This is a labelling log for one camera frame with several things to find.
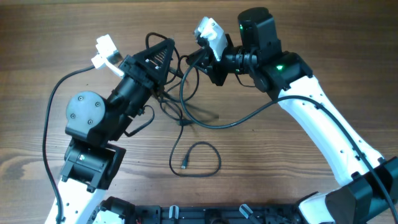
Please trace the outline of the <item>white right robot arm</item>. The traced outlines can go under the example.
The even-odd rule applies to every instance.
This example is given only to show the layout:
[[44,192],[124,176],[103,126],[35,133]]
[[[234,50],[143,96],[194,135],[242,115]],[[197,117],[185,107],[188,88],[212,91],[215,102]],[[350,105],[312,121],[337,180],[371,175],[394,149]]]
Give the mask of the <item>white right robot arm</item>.
[[323,154],[339,187],[301,199],[292,221],[366,223],[385,210],[396,216],[397,159],[385,159],[372,148],[333,106],[304,60],[282,50],[268,9],[241,12],[238,25],[242,44],[234,46],[214,19],[204,17],[193,32],[200,49],[189,55],[187,63],[218,86],[229,74],[249,75]]

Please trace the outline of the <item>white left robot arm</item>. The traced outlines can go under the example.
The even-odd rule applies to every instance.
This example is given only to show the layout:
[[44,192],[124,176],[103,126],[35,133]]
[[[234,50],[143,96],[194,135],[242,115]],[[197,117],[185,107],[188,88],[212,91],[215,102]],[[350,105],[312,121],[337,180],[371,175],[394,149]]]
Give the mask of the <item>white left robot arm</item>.
[[55,201],[46,223],[87,223],[116,176],[124,148],[115,146],[122,135],[131,137],[144,129],[128,132],[136,116],[148,108],[148,100],[159,96],[167,81],[173,39],[122,57],[109,35],[97,38],[96,55],[85,70],[108,67],[121,81],[104,98],[93,91],[73,96],[66,108],[65,132],[71,141],[64,155],[60,181],[49,175]]

